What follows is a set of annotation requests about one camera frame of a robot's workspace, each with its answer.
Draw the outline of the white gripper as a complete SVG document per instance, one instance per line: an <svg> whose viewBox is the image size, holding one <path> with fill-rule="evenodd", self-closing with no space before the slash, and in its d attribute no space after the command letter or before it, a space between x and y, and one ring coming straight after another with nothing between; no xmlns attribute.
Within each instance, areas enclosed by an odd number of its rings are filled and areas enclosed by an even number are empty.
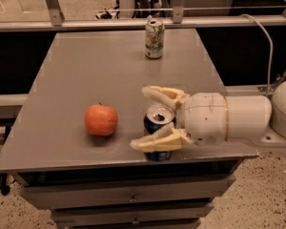
<svg viewBox="0 0 286 229"><path fill-rule="evenodd" d="M189 96L182 90L160 86L146 86L141 92L172 110L181 107L180 124L186 131L161 128L152 135L133 139L130 143L133 149L142 153L171 152L193 143L199 146L216 145L225 140L228 114L223 95L199 93Z"/></svg>

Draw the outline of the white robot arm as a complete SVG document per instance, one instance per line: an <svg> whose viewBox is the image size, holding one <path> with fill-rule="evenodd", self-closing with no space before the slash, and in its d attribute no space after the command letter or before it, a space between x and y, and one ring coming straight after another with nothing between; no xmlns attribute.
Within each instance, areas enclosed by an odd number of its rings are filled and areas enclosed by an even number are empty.
<svg viewBox="0 0 286 229"><path fill-rule="evenodd" d="M142 89L145 97L173 118L152 135L131 141L142 153L176 151L188 145L240 141L252 146L286 148L286 81L270 96L198 93L159 86Z"/></svg>

